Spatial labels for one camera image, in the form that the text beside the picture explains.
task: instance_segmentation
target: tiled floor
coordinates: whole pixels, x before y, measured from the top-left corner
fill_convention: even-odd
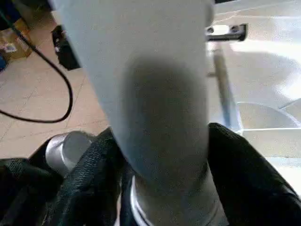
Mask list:
[[[46,15],[31,32],[39,49],[58,64],[51,40],[54,21]],[[69,118],[57,124],[33,124],[0,115],[0,158],[29,157],[47,138],[71,130],[98,134],[107,126],[91,85],[83,69],[67,71],[74,107]],[[54,119],[68,106],[63,80],[37,55],[10,62],[0,72],[0,109],[23,117]]]

